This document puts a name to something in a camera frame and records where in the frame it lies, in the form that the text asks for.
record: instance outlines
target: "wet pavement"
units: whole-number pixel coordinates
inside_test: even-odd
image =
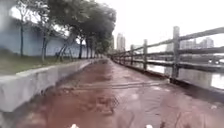
[[[165,79],[97,63],[29,104],[17,128],[223,128],[224,107]]]

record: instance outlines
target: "railing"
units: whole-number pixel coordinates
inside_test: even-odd
[[[189,34],[186,36],[179,36],[179,27],[174,27],[173,39],[151,45],[147,45],[147,40],[145,40],[142,47],[133,49],[132,45],[131,50],[113,54],[111,55],[111,58],[117,63],[129,66],[134,66],[133,63],[140,63],[143,67],[142,70],[147,70],[147,65],[170,67],[172,68],[172,72],[169,77],[174,79],[178,78],[179,69],[181,68],[205,72],[224,73],[224,66],[222,66],[220,63],[201,63],[224,59],[224,56],[214,55],[216,53],[224,53],[224,47],[180,49],[180,44],[182,43],[181,41],[222,33],[224,33],[224,27]],[[172,51],[148,53],[148,48],[170,44],[173,45]]]

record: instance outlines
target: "overcast sky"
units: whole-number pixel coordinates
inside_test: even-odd
[[[173,26],[180,27],[181,35],[224,26],[223,0],[97,1],[116,9],[114,35],[116,37],[117,33],[123,33],[127,38],[126,47],[142,44],[144,38],[149,43],[171,38]],[[224,35],[217,40],[220,45]]]

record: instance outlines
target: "high-rise building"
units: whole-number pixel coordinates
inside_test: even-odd
[[[117,50],[125,51],[125,37],[121,33],[117,35]]]
[[[110,40],[110,47],[109,47],[109,53],[113,53],[114,52],[114,36],[112,36],[111,40]]]

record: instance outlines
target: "grass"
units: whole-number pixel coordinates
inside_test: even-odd
[[[57,62],[55,57],[47,57],[43,64],[41,62],[41,57],[20,57],[19,55],[12,54],[8,51],[0,51],[0,76],[61,63],[62,62]]]

